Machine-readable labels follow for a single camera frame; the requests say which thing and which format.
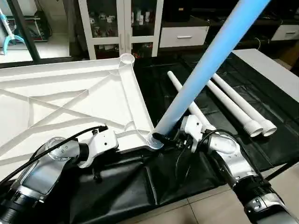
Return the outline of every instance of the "black fabric cover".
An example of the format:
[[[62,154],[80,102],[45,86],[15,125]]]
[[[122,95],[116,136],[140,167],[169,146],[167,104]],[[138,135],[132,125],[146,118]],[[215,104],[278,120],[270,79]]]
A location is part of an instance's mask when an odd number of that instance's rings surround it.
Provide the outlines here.
[[[134,70],[154,125],[177,91],[167,76],[171,70],[181,83],[201,55],[140,59]],[[249,138],[221,102],[204,89],[195,102],[210,122],[226,129],[243,143],[261,171],[299,156],[299,104],[234,54],[218,70],[220,75],[278,130],[271,137]],[[60,224],[117,223],[180,199],[225,184],[200,152],[194,156],[190,175],[181,183],[188,153],[182,156],[178,179],[174,168],[180,151],[141,149],[126,154],[107,153],[88,169],[63,172],[45,204],[31,222]]]

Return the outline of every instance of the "floor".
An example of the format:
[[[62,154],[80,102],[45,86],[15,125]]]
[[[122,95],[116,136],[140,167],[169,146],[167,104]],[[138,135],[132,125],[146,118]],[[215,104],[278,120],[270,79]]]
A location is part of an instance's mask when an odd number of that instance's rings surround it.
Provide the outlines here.
[[[288,209],[299,217],[299,165],[271,181]],[[166,205],[119,224],[250,224],[243,207],[227,185]]]
[[[69,39],[67,34],[53,34],[47,42],[35,42],[37,51],[41,58],[68,57]],[[0,63],[31,61],[32,58],[22,43],[9,45],[7,55],[0,51]]]

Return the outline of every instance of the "white plastic frame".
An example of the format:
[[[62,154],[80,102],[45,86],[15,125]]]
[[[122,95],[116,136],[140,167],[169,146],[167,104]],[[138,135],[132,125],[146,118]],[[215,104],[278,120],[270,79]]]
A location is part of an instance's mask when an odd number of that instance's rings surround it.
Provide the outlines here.
[[[116,132],[123,152],[146,146],[153,125],[133,64],[134,57],[123,54],[1,69],[0,166],[17,167],[48,139],[67,138],[98,125]],[[86,133],[79,141],[90,137]]]

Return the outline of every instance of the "robotic arm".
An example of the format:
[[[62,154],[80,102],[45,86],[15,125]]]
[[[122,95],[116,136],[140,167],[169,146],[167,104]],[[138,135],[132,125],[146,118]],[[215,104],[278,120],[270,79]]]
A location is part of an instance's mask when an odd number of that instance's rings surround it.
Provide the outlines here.
[[[192,152],[205,148],[222,177],[237,195],[251,223],[299,224],[250,159],[243,156],[240,145],[233,138],[213,132],[202,134],[201,127],[197,117],[190,115],[184,117],[180,131],[192,136]],[[159,134],[153,136],[161,139]],[[36,156],[63,140],[60,137],[50,139],[37,151]],[[114,131],[103,127],[100,133],[93,131],[88,143],[71,140],[41,157],[28,166],[12,184],[0,205],[0,224],[22,223],[27,212],[46,200],[67,162],[73,160],[80,168],[86,168],[98,155],[117,147]]]
[[[195,115],[184,117],[180,128],[193,137],[191,150],[205,138]],[[299,224],[299,220],[286,208],[279,195],[271,188],[257,169],[241,153],[240,145],[232,138],[211,134],[202,143],[206,153],[215,162],[218,171],[235,192],[253,224]]]
[[[27,212],[46,200],[67,162],[73,160],[80,168],[86,168],[98,155],[117,148],[118,141],[114,131],[107,127],[102,130],[99,133],[93,130],[88,143],[71,140],[27,167],[12,184],[0,205],[0,224],[22,223]],[[61,137],[50,139],[36,155],[63,140],[65,139]]]

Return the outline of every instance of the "white pvc pipe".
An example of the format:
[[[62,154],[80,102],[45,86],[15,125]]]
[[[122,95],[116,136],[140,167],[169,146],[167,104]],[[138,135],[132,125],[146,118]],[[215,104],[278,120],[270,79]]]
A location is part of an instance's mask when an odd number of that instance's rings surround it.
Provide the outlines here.
[[[182,90],[174,98],[152,131],[153,133],[168,134],[171,131],[269,1],[270,0],[239,0],[195,66]],[[147,136],[147,143],[152,149],[160,149],[163,146],[160,141],[152,136],[152,133]]]
[[[225,105],[233,116],[243,125],[243,129],[255,137],[260,134],[263,128],[255,120],[251,119],[237,104],[235,104],[221,89],[219,89],[211,80],[206,84],[212,93]]]
[[[263,127],[263,136],[269,136],[277,130],[277,127],[271,121],[264,118],[216,73],[213,75],[213,79],[245,113],[247,113],[253,120],[257,121]]]
[[[175,75],[173,74],[172,71],[169,71],[167,73],[167,75],[170,78],[170,80],[172,81],[172,84],[174,85],[174,87],[179,92],[182,88],[182,84],[175,77]],[[190,104],[189,111],[191,114],[194,114],[201,121],[201,123],[202,123],[201,131],[202,132],[205,132],[206,129],[211,130],[211,131],[216,129],[216,127],[211,125],[211,123],[208,121],[208,119],[205,117],[205,115],[201,112],[201,110],[198,108],[198,106],[194,102],[192,102]]]

